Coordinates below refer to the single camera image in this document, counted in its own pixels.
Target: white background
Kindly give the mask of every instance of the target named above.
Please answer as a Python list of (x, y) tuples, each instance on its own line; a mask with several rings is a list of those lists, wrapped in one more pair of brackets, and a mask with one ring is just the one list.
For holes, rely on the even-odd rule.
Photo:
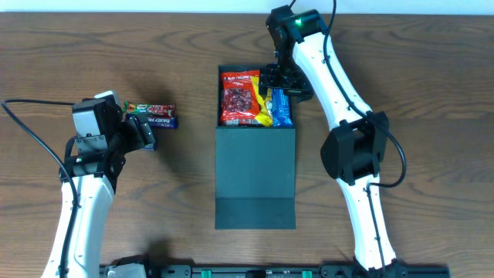
[[(290, 0), (0, 0), (4, 12), (269, 13)], [(294, 12), (331, 12), (331, 0), (297, 0)], [(339, 13), (494, 15), (494, 0), (339, 0)]]

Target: wooden surface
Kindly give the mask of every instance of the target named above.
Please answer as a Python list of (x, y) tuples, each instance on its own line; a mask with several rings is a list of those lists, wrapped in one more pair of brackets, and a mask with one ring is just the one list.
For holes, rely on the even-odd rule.
[[(0, 14), (0, 98), (176, 103), (159, 151), (127, 155), (101, 262), (150, 253), (159, 262), (348, 260), (345, 200), (319, 149), (316, 99), (297, 104), (296, 221), (290, 231), (215, 231), (217, 65), (274, 61), (266, 15)], [(383, 190), (387, 231), (408, 263), (445, 263), (453, 277), (494, 271), (494, 18), (339, 15), (337, 55), (360, 95), (386, 111), (408, 158)], [(67, 107), (12, 109), (58, 154), (74, 127)], [(40, 276), (61, 207), (58, 168), (0, 113), (0, 276)], [(400, 165), (388, 144), (383, 181)]]

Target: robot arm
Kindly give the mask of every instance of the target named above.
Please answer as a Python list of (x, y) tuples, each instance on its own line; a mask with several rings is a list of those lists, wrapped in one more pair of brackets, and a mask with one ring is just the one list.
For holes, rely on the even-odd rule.
[[(125, 164), (124, 155), (154, 142), (146, 117), (122, 122), (118, 103), (118, 96), (109, 91), (73, 105), (77, 136), (67, 144), (64, 165), (76, 186), (79, 206), (68, 245), (65, 273), (69, 277), (100, 276), (104, 224), (117, 189), (117, 177)], [(70, 157), (73, 143), (78, 155)], [(65, 175), (60, 177), (62, 213), (43, 278), (60, 276), (60, 258), (74, 209), (69, 180)]]
[[(262, 85), (282, 87), (288, 95), (302, 97), (303, 100), (310, 97), (311, 92), (317, 95), (330, 130), (321, 148), (321, 158), (347, 201), (354, 230), (355, 257), (366, 270), (380, 269), (383, 262), (384, 266), (391, 264), (396, 255), (387, 237), (379, 188), (368, 187), (370, 195), (367, 195), (367, 185), (379, 182), (379, 162), (384, 158), (385, 135), (349, 108), (330, 75), (323, 54), (324, 33), (327, 30), (317, 11), (294, 15), (288, 6), (283, 6), (272, 10), (266, 25), (279, 53), (279, 66), (271, 71), (268, 69)], [(330, 38), (327, 53), (329, 63), (350, 100), (358, 110), (365, 114), (372, 113), (348, 80)], [(388, 126), (384, 113), (374, 114), (373, 118), (378, 119), (382, 126)]]

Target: red snack bag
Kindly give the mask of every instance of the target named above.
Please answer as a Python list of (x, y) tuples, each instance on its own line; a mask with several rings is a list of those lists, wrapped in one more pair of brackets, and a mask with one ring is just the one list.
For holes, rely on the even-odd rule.
[(251, 76), (259, 76), (258, 70), (241, 73), (222, 73), (223, 100), (220, 121), (228, 124), (234, 121), (255, 122), (260, 108), (255, 98)]

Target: box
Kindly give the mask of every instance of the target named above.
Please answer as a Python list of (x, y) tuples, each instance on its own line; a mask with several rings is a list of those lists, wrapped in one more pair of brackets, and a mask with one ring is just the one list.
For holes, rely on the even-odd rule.
[(220, 125), (221, 73), (260, 68), (218, 67), (216, 229), (296, 228), (295, 128)]

